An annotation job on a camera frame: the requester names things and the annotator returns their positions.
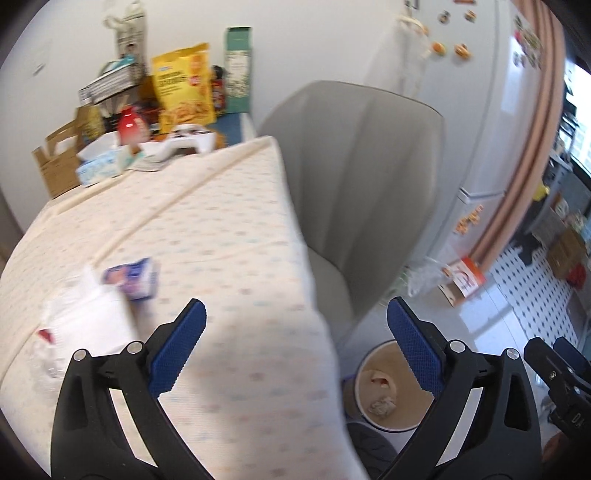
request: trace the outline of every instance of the green box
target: green box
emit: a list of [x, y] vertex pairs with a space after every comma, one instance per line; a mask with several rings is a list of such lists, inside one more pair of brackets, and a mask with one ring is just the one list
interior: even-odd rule
[[226, 112], [251, 109], [251, 31], [250, 27], [226, 30]]

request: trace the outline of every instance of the tablecloth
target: tablecloth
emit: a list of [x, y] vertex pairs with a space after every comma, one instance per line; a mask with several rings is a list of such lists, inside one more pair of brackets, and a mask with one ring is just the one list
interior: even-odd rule
[[[0, 407], [46, 471], [57, 393], [38, 386], [29, 360], [43, 304], [86, 263], [142, 257], [160, 265], [158, 294], [138, 313], [142, 340], [191, 298], [206, 305], [207, 328], [160, 402], [216, 479], [366, 478], [269, 137], [91, 187], [25, 234], [0, 280]], [[134, 453], [151, 461], [113, 397]]]

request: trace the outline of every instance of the yellow snack bag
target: yellow snack bag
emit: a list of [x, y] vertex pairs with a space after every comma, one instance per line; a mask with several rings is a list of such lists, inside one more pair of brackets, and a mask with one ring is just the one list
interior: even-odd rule
[[179, 124], [215, 122], [209, 44], [175, 50], [152, 59], [154, 89], [162, 106], [160, 132]]

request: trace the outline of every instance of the white refrigerator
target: white refrigerator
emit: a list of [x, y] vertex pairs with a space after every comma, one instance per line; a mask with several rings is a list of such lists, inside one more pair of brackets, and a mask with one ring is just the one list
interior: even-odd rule
[[[474, 22], [465, 18], [468, 10]], [[438, 20], [443, 11], [447, 24]], [[509, 0], [421, 0], [414, 16], [447, 54], [427, 60], [417, 96], [443, 115], [446, 136], [437, 206], [413, 260], [428, 255], [449, 263], [470, 254], [509, 187], [537, 104], [540, 51]], [[456, 44], [467, 47], [469, 60], [454, 53]]]

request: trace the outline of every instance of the white game controller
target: white game controller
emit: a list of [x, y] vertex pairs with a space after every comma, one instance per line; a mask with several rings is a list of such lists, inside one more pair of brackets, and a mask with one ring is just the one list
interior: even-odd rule
[[177, 125], [168, 134], [166, 140], [151, 145], [150, 152], [144, 147], [145, 144], [140, 146], [146, 154], [153, 155], [155, 161], [163, 162], [181, 148], [194, 148], [197, 153], [211, 153], [216, 146], [216, 134], [197, 124]]

